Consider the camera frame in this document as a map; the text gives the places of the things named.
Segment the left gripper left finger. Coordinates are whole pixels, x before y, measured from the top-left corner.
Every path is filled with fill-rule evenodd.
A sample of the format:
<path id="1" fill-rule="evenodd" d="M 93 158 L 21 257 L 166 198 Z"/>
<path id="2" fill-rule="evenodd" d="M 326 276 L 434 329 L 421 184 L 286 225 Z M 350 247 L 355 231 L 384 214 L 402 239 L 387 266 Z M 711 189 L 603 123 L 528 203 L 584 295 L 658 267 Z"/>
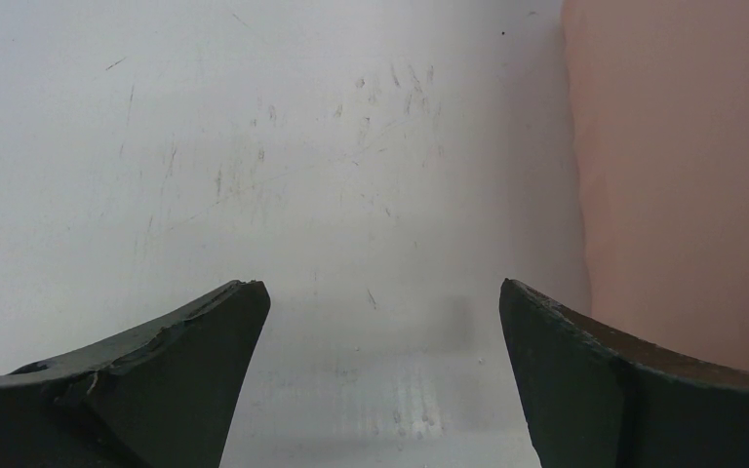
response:
<path id="1" fill-rule="evenodd" d="M 231 281 L 0 375 L 0 467 L 217 467 L 270 310 Z"/>

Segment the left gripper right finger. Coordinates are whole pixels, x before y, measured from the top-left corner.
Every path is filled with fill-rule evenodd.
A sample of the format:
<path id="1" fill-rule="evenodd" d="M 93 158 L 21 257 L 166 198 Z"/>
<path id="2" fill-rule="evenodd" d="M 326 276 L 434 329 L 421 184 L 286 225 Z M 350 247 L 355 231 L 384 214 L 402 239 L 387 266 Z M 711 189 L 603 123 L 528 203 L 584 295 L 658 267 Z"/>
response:
<path id="1" fill-rule="evenodd" d="M 749 372 L 616 330 L 517 280 L 499 317 L 544 467 L 749 467 Z"/>

